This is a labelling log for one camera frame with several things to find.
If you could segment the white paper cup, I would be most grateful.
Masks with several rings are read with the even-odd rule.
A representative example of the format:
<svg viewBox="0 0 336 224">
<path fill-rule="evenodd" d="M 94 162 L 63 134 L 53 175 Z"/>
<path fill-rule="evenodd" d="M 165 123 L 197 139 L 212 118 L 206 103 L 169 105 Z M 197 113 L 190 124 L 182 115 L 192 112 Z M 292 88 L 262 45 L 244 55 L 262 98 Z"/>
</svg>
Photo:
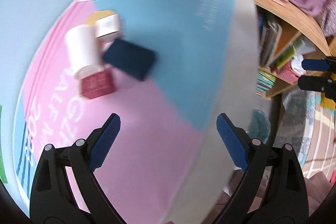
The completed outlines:
<svg viewBox="0 0 336 224">
<path fill-rule="evenodd" d="M 65 35 L 65 43 L 70 72 L 76 80 L 102 71 L 101 49 L 94 26 L 82 24 L 71 28 Z"/>
</svg>

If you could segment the pink and blue desk mat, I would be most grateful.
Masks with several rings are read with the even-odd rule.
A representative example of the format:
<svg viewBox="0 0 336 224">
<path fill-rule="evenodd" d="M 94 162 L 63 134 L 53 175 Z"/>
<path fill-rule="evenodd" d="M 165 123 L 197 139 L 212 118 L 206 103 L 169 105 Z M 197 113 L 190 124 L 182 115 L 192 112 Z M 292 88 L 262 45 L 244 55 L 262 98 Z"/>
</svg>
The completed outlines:
<svg viewBox="0 0 336 224">
<path fill-rule="evenodd" d="M 79 96 L 66 33 L 97 11 L 118 13 L 126 40 L 157 61 L 144 81 L 119 69 L 114 93 Z M 234 164 L 216 128 L 220 113 L 247 128 L 257 75 L 252 0 L 76 0 L 36 52 L 13 126 L 15 173 L 29 204 L 48 143 L 72 145 L 112 113 L 121 131 L 95 176 L 127 223 L 201 223 Z"/>
</svg>

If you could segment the dark red small box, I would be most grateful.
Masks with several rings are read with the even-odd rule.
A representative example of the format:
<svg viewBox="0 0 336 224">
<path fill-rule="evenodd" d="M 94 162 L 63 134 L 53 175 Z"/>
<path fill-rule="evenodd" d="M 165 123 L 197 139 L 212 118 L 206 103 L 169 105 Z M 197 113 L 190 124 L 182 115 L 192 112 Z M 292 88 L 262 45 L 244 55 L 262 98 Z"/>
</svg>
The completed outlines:
<svg viewBox="0 0 336 224">
<path fill-rule="evenodd" d="M 105 96 L 116 91 L 110 70 L 106 69 L 79 81 L 79 96 L 88 100 Z"/>
</svg>

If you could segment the dark blue rectangular case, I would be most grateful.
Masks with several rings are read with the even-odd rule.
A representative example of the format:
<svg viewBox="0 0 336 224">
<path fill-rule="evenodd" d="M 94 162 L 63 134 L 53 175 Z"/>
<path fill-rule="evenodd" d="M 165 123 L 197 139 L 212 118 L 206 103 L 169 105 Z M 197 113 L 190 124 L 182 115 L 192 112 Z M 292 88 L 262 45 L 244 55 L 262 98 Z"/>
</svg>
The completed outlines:
<svg viewBox="0 0 336 224">
<path fill-rule="evenodd" d="M 157 54 L 145 47 L 117 38 L 102 59 L 136 80 L 144 81 L 156 62 Z"/>
</svg>

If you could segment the yellow round coaster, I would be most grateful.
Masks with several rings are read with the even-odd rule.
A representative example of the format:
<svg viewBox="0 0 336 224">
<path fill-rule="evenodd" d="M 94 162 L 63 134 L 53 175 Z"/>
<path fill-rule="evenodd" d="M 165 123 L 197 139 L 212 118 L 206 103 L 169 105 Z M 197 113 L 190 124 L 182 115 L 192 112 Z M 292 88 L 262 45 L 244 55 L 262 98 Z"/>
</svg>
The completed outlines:
<svg viewBox="0 0 336 224">
<path fill-rule="evenodd" d="M 96 24 L 97 20 L 100 20 L 102 18 L 106 18 L 106 17 L 114 15 L 114 14 L 115 14 L 115 12 L 111 11 L 111 10 L 96 11 L 93 14 L 90 14 L 90 16 L 88 16 L 88 18 L 85 21 L 85 24 L 94 26 Z"/>
</svg>

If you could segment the small white box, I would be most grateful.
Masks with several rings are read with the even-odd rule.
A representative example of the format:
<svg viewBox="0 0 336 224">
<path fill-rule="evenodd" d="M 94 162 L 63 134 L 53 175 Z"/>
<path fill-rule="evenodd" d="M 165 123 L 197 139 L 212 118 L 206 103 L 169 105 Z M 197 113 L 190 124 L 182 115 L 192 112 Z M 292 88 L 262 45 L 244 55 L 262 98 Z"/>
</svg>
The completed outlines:
<svg viewBox="0 0 336 224">
<path fill-rule="evenodd" d="M 121 23 L 118 14 L 106 16 L 96 20 L 96 38 L 103 42 L 113 42 L 122 37 Z"/>
</svg>

